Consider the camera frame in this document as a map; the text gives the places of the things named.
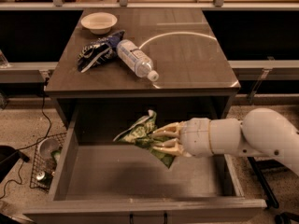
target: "floor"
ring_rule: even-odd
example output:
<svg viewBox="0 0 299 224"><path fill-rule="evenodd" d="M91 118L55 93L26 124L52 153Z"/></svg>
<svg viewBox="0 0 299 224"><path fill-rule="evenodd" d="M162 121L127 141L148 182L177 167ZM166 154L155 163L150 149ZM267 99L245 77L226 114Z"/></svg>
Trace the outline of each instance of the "floor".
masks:
<svg viewBox="0 0 299 224"><path fill-rule="evenodd" d="M256 97L254 105L249 105L244 97L238 97L231 107L228 118L243 119L250 110L257 107L268 107L276 110L285 116L297 129L299 129L299 97ZM15 148L27 147L36 142L40 137L44 137L49 128L49 121L42 113L42 99L13 98L8 99L8 104L4 109L0 109L0 145L12 146ZM43 112L51 122L49 135L65 133L66 129L58 117L50 100L46 99ZM23 151L30 157L29 162L25 162L21 168L21 185L8 180L20 182L18 172L22 165L19 160L10 170L9 174L0 184L0 213L8 217L14 217L19 222L25 223L27 218L22 214L22 210L31 204L43 204L47 201L47 192L40 189L30 188L30 178L32 172L35 147L27 148ZM249 162L245 158L233 158L235 169L240 179L241 186L248 198L265 198L263 189L252 172ZM279 209L261 210L260 215L244 222L247 224L272 224L275 223L274 216L283 211L299 214L299 178L292 171L277 169L264 172L271 188L279 201Z"/></svg>

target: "clear plastic bottle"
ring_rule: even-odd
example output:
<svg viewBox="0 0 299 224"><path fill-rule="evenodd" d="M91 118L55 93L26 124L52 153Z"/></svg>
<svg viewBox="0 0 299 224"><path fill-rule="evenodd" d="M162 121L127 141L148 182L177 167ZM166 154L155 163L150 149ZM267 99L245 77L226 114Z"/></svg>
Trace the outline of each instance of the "clear plastic bottle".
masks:
<svg viewBox="0 0 299 224"><path fill-rule="evenodd" d="M147 77L150 81L156 81L159 78L159 74L153 70L151 58L132 41L122 40L116 47L116 51L138 77Z"/></svg>

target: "white bowl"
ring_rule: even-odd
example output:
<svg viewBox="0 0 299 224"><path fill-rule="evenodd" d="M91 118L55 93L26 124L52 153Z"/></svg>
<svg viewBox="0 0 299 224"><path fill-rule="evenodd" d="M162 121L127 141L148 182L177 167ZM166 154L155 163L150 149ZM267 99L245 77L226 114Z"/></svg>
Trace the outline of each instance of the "white bowl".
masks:
<svg viewBox="0 0 299 224"><path fill-rule="evenodd" d="M38 144L37 151L44 160L51 159L51 152L59 149L59 143L54 138L46 138Z"/></svg>
<svg viewBox="0 0 299 224"><path fill-rule="evenodd" d="M93 34L100 35L108 33L117 21L118 19L110 13L96 12L84 17L81 24Z"/></svg>

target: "wire basket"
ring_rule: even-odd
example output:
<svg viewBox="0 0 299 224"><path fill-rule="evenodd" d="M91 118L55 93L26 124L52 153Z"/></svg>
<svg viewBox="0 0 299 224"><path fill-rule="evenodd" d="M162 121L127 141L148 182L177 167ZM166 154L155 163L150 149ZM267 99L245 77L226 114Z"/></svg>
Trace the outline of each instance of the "wire basket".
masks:
<svg viewBox="0 0 299 224"><path fill-rule="evenodd" d="M58 141L60 148L63 147L63 143L66 137L66 133L58 133L55 135L47 136L47 138L54 138ZM51 183L51 178L48 178L47 181L41 182L37 181L36 176L40 172L45 172L46 174L53 176L56 168L56 163L54 160L52 161L45 161L40 157L38 154L36 146L35 150L35 156L34 156L34 161L33 161L33 166L32 166L32 172L31 172L31 179L30 179L30 188L31 189L41 189L44 190L45 192L48 192L50 189L50 183Z"/></svg>

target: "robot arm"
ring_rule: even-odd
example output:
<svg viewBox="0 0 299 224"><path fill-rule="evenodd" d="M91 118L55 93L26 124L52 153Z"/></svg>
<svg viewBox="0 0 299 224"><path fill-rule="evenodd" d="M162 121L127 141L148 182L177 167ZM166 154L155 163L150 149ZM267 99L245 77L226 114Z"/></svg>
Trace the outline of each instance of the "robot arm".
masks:
<svg viewBox="0 0 299 224"><path fill-rule="evenodd" d="M272 157L299 175L299 132L271 109L254 109L243 121L190 119L153 134L162 135L174 137L154 147L165 153L198 158L217 154Z"/></svg>

